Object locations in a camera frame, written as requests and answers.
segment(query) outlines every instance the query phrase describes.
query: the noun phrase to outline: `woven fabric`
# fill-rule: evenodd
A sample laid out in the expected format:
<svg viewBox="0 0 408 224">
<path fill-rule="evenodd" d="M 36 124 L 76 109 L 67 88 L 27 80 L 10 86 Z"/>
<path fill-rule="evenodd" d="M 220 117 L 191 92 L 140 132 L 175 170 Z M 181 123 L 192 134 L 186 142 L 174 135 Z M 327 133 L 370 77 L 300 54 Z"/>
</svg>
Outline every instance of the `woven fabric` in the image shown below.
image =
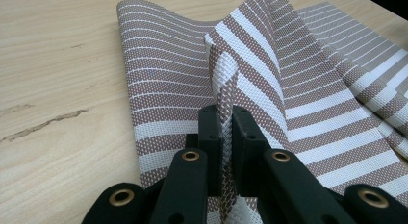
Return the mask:
<svg viewBox="0 0 408 224">
<path fill-rule="evenodd" d="M 339 193 L 380 187 L 408 205 L 408 53 L 328 3 L 246 0 L 215 22 L 125 0 L 117 13 L 141 180 L 166 175 L 197 112 L 216 104 L 224 138 L 222 196 L 208 223 L 262 223 L 231 169 L 232 106 L 247 108 L 273 148 L 295 153 Z"/>
</svg>

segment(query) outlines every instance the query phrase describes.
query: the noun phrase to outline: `metal grommet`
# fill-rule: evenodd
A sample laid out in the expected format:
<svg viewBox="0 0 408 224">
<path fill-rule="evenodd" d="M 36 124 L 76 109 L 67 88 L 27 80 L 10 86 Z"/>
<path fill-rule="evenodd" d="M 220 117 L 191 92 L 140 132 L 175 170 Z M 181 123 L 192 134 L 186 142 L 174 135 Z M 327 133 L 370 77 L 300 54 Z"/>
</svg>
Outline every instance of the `metal grommet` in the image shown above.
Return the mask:
<svg viewBox="0 0 408 224">
<path fill-rule="evenodd" d="M 200 158 L 197 152 L 189 151 L 183 154 L 182 158 L 186 161 L 195 161 Z"/>
<path fill-rule="evenodd" d="M 280 161 L 280 162 L 287 162 L 291 157 L 287 154 L 285 154 L 284 152 L 274 152 L 272 154 L 273 158 Z"/>
<path fill-rule="evenodd" d="M 134 197 L 135 193 L 131 189 L 124 188 L 114 192 L 109 198 L 109 203 L 114 207 L 121 207 L 132 201 Z"/>
<path fill-rule="evenodd" d="M 377 208 L 387 208 L 390 205 L 383 195 L 366 188 L 358 190 L 358 196 L 367 204 Z"/>
</svg>

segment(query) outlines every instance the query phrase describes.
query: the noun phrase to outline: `fabric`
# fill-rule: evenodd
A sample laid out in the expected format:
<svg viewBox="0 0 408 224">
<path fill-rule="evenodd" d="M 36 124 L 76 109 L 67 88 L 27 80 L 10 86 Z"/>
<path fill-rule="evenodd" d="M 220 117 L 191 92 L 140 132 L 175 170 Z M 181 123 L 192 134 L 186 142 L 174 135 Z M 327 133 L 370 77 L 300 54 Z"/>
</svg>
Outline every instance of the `fabric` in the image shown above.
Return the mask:
<svg viewBox="0 0 408 224">
<path fill-rule="evenodd" d="M 142 0 L 117 14 L 141 180 L 163 178 L 197 112 L 216 104 L 224 138 L 222 196 L 208 223 L 262 223 L 237 195 L 232 106 L 251 111 L 272 148 L 295 153 L 328 188 L 365 183 L 408 205 L 408 55 L 328 3 L 246 0 L 215 22 Z"/>
</svg>

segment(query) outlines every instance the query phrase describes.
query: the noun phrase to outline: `wood grain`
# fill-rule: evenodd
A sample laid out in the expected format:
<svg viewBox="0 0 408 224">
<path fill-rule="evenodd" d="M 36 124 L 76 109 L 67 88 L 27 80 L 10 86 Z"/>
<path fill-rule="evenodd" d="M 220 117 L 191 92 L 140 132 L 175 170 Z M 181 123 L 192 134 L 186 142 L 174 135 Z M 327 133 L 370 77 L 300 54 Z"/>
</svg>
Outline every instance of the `wood grain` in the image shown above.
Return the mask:
<svg viewBox="0 0 408 224">
<path fill-rule="evenodd" d="M 0 0 L 0 220 L 80 223 L 99 194 L 139 183 L 115 5 Z M 196 20 L 244 0 L 149 0 Z M 408 49 L 408 23 L 368 0 L 328 1 Z"/>
</svg>

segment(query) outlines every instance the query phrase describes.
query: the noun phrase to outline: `wooden table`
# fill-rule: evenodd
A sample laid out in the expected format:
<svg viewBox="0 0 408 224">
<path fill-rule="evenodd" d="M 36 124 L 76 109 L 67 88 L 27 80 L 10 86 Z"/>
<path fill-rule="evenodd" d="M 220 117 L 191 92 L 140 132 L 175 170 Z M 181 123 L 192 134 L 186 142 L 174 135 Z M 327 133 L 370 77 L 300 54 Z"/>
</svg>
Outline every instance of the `wooden table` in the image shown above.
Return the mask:
<svg viewBox="0 0 408 224">
<path fill-rule="evenodd" d="M 0 0 L 0 222 L 80 223 L 107 187 L 139 183 L 115 6 Z M 197 20 L 244 0 L 149 0 Z M 328 1 L 408 49 L 408 22 L 369 0 Z"/>
</svg>

